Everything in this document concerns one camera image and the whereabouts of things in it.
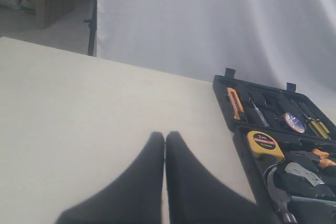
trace yellow tape measure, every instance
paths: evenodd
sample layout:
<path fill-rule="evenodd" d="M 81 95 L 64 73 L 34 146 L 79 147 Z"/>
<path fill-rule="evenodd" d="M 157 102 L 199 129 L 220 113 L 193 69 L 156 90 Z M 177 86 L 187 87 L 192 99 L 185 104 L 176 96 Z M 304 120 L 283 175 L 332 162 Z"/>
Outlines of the yellow tape measure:
<path fill-rule="evenodd" d="M 261 131 L 250 131 L 247 134 L 247 139 L 254 157 L 258 158 L 261 154 L 269 154 L 276 157 L 278 162 L 284 160 L 285 156 L 277 141 L 270 135 Z"/>

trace white fabric curtain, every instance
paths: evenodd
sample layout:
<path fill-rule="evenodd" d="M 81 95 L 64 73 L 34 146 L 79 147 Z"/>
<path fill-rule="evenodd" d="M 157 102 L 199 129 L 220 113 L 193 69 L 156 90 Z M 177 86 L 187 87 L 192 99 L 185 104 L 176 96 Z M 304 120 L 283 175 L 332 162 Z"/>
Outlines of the white fabric curtain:
<path fill-rule="evenodd" d="M 98 57 L 206 81 L 231 67 L 316 102 L 336 98 L 335 39 L 336 0 L 98 0 Z"/>

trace case latch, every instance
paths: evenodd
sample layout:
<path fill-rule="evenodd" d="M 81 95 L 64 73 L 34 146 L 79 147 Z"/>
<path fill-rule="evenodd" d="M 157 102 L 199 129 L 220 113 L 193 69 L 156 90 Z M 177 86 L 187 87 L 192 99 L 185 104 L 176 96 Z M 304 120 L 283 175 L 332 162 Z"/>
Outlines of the case latch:
<path fill-rule="evenodd" d="M 225 68 L 224 77 L 232 78 L 233 79 L 235 77 L 235 73 L 236 73 L 236 69 Z"/>
<path fill-rule="evenodd" d="M 289 91 L 289 92 L 295 93 L 295 91 L 296 91 L 296 84 L 290 83 L 290 82 L 287 82 L 286 84 L 287 84 L 286 85 L 286 90 Z"/>

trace table surface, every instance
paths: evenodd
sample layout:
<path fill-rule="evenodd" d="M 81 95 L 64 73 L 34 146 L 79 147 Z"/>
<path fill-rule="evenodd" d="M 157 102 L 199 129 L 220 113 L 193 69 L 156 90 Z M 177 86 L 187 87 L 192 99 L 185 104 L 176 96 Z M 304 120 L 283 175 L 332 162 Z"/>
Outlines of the table surface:
<path fill-rule="evenodd" d="M 179 131 L 254 201 L 210 82 L 0 38 L 0 86 L 0 223 L 55 223 L 118 177 L 152 131 Z"/>

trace tool kit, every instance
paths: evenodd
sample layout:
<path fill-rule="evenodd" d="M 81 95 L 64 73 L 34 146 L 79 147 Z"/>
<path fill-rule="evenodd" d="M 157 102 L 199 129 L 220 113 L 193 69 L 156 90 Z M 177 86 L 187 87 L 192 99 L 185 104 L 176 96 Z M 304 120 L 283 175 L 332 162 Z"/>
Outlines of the tool kit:
<path fill-rule="evenodd" d="M 336 223 L 336 126 L 296 85 L 267 87 L 226 68 L 213 89 L 257 204 L 278 223 Z"/>

